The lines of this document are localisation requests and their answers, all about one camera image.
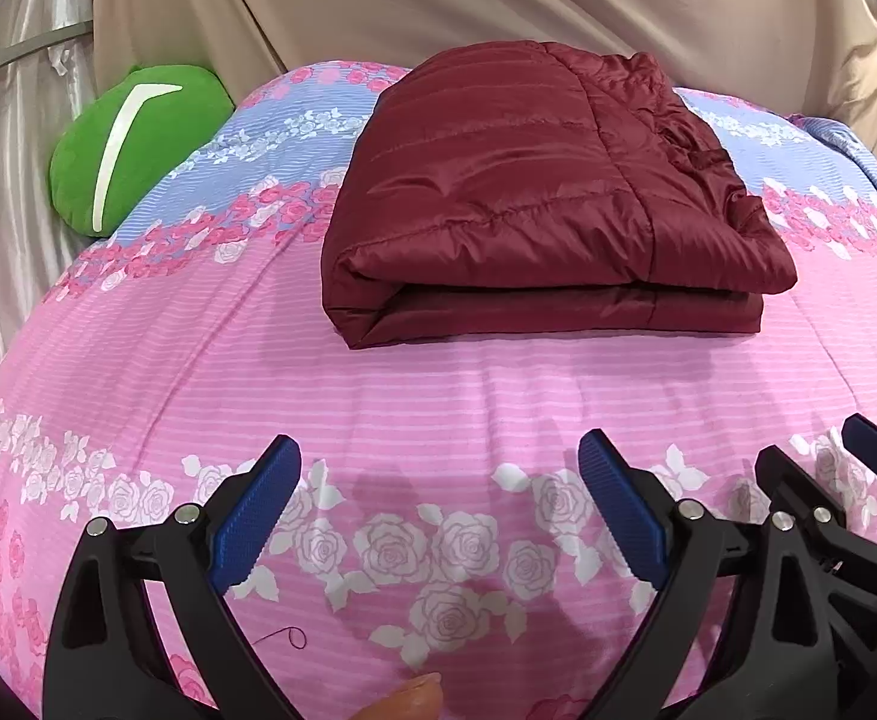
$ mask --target white curtain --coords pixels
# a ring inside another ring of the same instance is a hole
[[[0,49],[91,18],[91,0],[0,0]],[[94,98],[91,38],[0,70],[0,361],[34,305],[87,241],[52,210],[57,138]]]

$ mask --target green pillow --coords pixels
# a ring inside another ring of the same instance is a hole
[[[221,82],[202,68],[133,71],[58,141],[48,170],[51,204],[78,232],[110,236],[234,110]]]

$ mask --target quilted fabric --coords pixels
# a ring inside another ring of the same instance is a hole
[[[595,328],[753,333],[795,264],[651,55],[484,43],[382,93],[322,253],[350,347]]]

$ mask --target fabric wall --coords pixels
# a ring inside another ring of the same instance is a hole
[[[323,59],[417,64],[455,45],[651,50],[678,84],[851,124],[877,152],[877,0],[95,0],[95,69],[187,61],[236,100]]]
[[[0,0],[0,49],[91,18],[91,0]],[[94,98],[91,40],[0,70],[0,360],[32,307],[86,241],[52,211],[55,141]]]

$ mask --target bed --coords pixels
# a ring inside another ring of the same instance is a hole
[[[580,712],[652,597],[574,470],[595,427],[675,497],[754,521],[752,464],[776,443],[877,541],[877,480],[839,434],[850,413],[877,422],[877,160],[852,129],[679,90],[797,263],[758,335],[350,351],[321,309],[321,242],[355,137],[404,74],[346,57],[254,90],[17,334],[0,365],[0,677],[31,712],[84,524],[202,503],[278,433],[302,480],[228,602],[305,717],[427,671],[449,717]],[[209,701],[153,591],[182,690]]]

